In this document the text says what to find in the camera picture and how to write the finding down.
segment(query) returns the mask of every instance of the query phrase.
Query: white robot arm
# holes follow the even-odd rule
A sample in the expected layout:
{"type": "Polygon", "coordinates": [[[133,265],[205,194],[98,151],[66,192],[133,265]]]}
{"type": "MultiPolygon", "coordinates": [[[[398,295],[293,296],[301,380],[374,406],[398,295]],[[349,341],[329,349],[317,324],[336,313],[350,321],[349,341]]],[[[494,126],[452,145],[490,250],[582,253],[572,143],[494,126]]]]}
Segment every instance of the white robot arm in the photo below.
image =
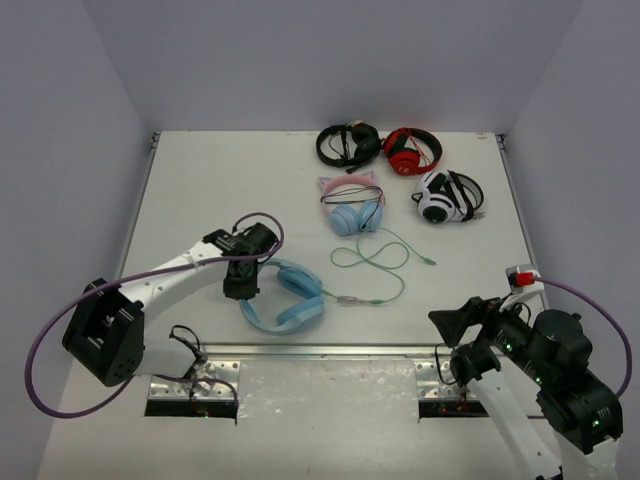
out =
{"type": "MultiPolygon", "coordinates": [[[[235,234],[217,230],[152,271],[167,273],[145,274],[80,303],[62,344],[106,386],[132,375],[184,378],[203,360],[201,353],[176,338],[150,338],[145,328],[167,308],[216,282],[224,282],[229,298],[253,298],[259,291],[255,257],[275,251],[279,243],[261,223],[235,234]]],[[[96,280],[85,292],[106,283],[96,280]]]]}
{"type": "Polygon", "coordinates": [[[522,480],[616,480],[622,408],[616,394],[587,369],[592,344],[582,331],[579,316],[546,310],[530,327],[520,319],[517,303],[539,293],[541,285],[531,280],[521,288],[511,280],[515,275],[538,278],[537,272],[514,268],[507,274],[515,298],[474,297],[459,310],[429,314],[445,343],[453,348],[451,373],[493,420],[516,459],[522,480]],[[459,345],[466,329],[477,324],[482,330],[474,342],[459,345]],[[492,347],[540,386],[537,402],[554,429],[560,460],[539,438],[511,393],[492,347]]]}

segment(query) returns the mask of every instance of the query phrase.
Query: light blue headphones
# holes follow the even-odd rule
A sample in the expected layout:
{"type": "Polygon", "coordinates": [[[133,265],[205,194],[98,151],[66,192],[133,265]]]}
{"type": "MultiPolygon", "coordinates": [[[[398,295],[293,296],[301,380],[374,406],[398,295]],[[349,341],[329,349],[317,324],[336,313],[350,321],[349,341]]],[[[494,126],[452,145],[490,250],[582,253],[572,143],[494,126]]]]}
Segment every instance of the light blue headphones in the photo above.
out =
{"type": "Polygon", "coordinates": [[[338,235],[351,235],[357,232],[376,230],[380,226],[385,201],[382,189],[376,185],[374,178],[373,172],[369,172],[364,175],[344,175],[322,183],[324,191],[320,197],[320,202],[329,218],[329,225],[331,225],[331,229],[335,233],[338,235]],[[363,188],[332,193],[337,187],[349,184],[361,185],[363,188]],[[358,201],[344,201],[339,199],[345,194],[359,193],[366,190],[377,193],[378,198],[375,200],[366,200],[358,212],[349,205],[350,203],[359,203],[358,201]],[[330,205],[338,206],[332,211],[329,208],[330,205]]]}
{"type": "Polygon", "coordinates": [[[382,221],[383,208],[375,200],[367,200],[356,212],[351,205],[339,205],[329,214],[329,224],[338,235],[376,230],[382,221]]]}
{"type": "Polygon", "coordinates": [[[278,267],[280,284],[290,292],[306,298],[306,300],[289,307],[278,315],[278,325],[275,327],[268,327],[262,324],[253,306],[246,300],[240,300],[238,302],[240,310],[251,325],[266,333],[288,335],[296,333],[324,313],[322,280],[315,273],[302,265],[278,258],[268,260],[264,263],[263,267],[265,266],[278,267]]]}

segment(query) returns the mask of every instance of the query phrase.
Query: pink cat ear headphones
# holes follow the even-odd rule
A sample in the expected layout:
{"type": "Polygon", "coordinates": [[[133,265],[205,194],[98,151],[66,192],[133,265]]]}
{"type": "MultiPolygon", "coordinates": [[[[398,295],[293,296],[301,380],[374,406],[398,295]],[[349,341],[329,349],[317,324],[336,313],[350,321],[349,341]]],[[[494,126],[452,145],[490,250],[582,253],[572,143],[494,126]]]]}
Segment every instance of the pink cat ear headphones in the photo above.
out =
{"type": "Polygon", "coordinates": [[[323,187],[320,202],[322,208],[327,213],[331,229],[338,235],[351,235],[357,232],[373,231],[380,226],[384,210],[384,193],[376,185],[373,172],[364,175],[344,175],[328,180],[320,179],[323,187]],[[360,185],[360,187],[342,190],[332,193],[336,188],[343,185],[360,185]],[[342,200],[353,194],[371,191],[377,197],[369,200],[342,200]],[[354,203],[362,203],[360,210],[351,206],[354,203]],[[330,206],[337,205],[332,211],[330,206]]]}

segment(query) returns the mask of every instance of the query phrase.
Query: green cable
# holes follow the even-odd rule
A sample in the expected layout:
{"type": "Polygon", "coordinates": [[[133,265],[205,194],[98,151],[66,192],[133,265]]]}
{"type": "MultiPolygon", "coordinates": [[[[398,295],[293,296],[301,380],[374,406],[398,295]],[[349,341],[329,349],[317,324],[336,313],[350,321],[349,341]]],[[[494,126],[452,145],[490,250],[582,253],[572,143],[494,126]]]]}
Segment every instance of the green cable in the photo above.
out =
{"type": "Polygon", "coordinates": [[[360,300],[360,299],[357,299],[355,297],[347,297],[347,296],[343,296],[343,295],[334,295],[333,293],[331,293],[331,292],[329,292],[327,290],[322,290],[322,292],[325,295],[333,297],[338,301],[342,300],[343,303],[361,303],[361,304],[371,304],[371,305],[382,305],[384,303],[389,303],[389,302],[394,301],[400,295],[402,295],[402,293],[404,292],[404,290],[406,288],[406,283],[404,281],[404,278],[402,278],[400,275],[395,273],[393,270],[398,270],[399,268],[402,268],[407,264],[407,262],[409,261],[409,257],[411,256],[409,251],[412,251],[413,253],[415,253],[427,265],[435,265],[436,264],[436,262],[434,262],[430,258],[425,257],[423,255],[420,255],[406,240],[404,240],[402,237],[400,237],[400,235],[398,235],[397,233],[389,230],[388,228],[378,228],[378,230],[383,230],[385,232],[390,233],[391,235],[396,237],[399,241],[393,241],[393,242],[385,243],[375,253],[373,253],[372,255],[367,256],[367,255],[363,254],[362,250],[360,249],[360,241],[365,236],[365,234],[369,233],[369,232],[361,232],[360,235],[358,235],[358,240],[356,241],[356,249],[355,250],[352,249],[352,248],[348,248],[348,247],[334,248],[333,251],[331,252],[331,255],[329,256],[329,259],[331,260],[331,263],[333,265],[335,265],[336,267],[339,267],[339,268],[352,268],[352,267],[355,267],[356,265],[360,265],[362,263],[366,263],[368,265],[371,265],[372,267],[377,268],[378,270],[381,270],[381,271],[383,271],[385,273],[388,273],[389,275],[392,275],[393,277],[397,278],[398,281],[400,282],[400,291],[396,295],[394,295],[393,297],[388,298],[386,300],[383,300],[383,299],[380,299],[380,298],[374,298],[372,300],[360,300]],[[404,250],[405,257],[404,257],[404,260],[402,262],[400,262],[397,265],[383,265],[382,263],[378,263],[378,262],[374,261],[374,258],[376,258],[378,255],[380,255],[382,252],[384,252],[387,248],[389,248],[389,247],[391,247],[393,245],[399,245],[404,250]],[[355,255],[358,259],[356,261],[352,262],[352,263],[338,263],[335,260],[335,255],[337,253],[339,253],[339,252],[351,253],[351,254],[355,255]]]}

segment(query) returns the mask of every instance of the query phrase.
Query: headphone cable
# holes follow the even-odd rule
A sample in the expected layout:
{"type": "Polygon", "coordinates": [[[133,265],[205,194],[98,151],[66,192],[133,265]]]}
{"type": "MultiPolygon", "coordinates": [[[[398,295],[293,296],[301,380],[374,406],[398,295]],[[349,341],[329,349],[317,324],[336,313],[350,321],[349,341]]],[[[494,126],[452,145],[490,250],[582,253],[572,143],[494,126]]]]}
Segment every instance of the headphone cable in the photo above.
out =
{"type": "Polygon", "coordinates": [[[407,264],[407,262],[409,261],[409,258],[411,257],[410,252],[413,252],[415,255],[420,257],[422,261],[427,265],[436,264],[436,262],[430,259],[429,257],[420,255],[406,240],[404,240],[400,235],[393,232],[392,230],[389,230],[388,228],[382,228],[382,227],[378,228],[378,230],[383,230],[385,232],[390,233],[391,235],[396,237],[399,241],[392,241],[392,242],[385,243],[375,253],[371,255],[365,255],[364,253],[362,253],[362,249],[360,248],[360,241],[364,238],[366,233],[370,233],[370,232],[361,232],[360,235],[358,236],[358,240],[356,241],[355,250],[348,247],[334,248],[333,251],[331,252],[331,255],[329,256],[329,260],[333,265],[339,268],[352,268],[363,263],[371,265],[372,267],[377,268],[378,270],[381,270],[385,273],[388,273],[389,275],[398,279],[398,281],[400,282],[400,291],[391,298],[387,298],[387,299],[373,298],[371,300],[360,299],[358,297],[352,297],[348,295],[335,295],[329,292],[328,290],[322,290],[322,293],[324,293],[329,297],[335,298],[338,303],[342,303],[346,305],[383,305],[385,303],[389,303],[396,300],[397,298],[400,297],[400,295],[404,293],[404,290],[406,288],[405,280],[399,274],[397,274],[394,270],[398,270],[407,264]],[[401,261],[396,265],[383,265],[382,263],[376,262],[374,260],[375,257],[380,255],[383,251],[385,251],[387,248],[393,245],[398,245],[404,250],[405,258],[403,261],[401,261]],[[351,263],[339,263],[335,259],[336,254],[339,252],[348,252],[352,255],[355,255],[357,259],[351,263]]]}
{"type": "Polygon", "coordinates": [[[346,152],[340,153],[338,150],[336,150],[336,148],[335,148],[335,147],[333,146],[333,144],[331,143],[331,141],[332,141],[334,138],[336,138],[338,135],[339,135],[339,133],[336,133],[335,135],[331,135],[331,136],[329,137],[329,148],[330,148],[331,150],[333,150],[335,153],[337,153],[337,154],[338,154],[338,156],[340,157],[340,159],[345,160],[345,159],[346,159],[346,158],[345,158],[345,154],[346,154],[346,152]]]}
{"type": "Polygon", "coordinates": [[[401,128],[400,131],[405,133],[409,137],[409,140],[411,140],[411,143],[413,143],[413,147],[418,151],[418,155],[420,155],[420,158],[424,159],[426,166],[431,165],[433,162],[429,159],[429,157],[425,155],[418,143],[415,141],[415,139],[413,138],[413,133],[411,133],[411,129],[401,128]]]}

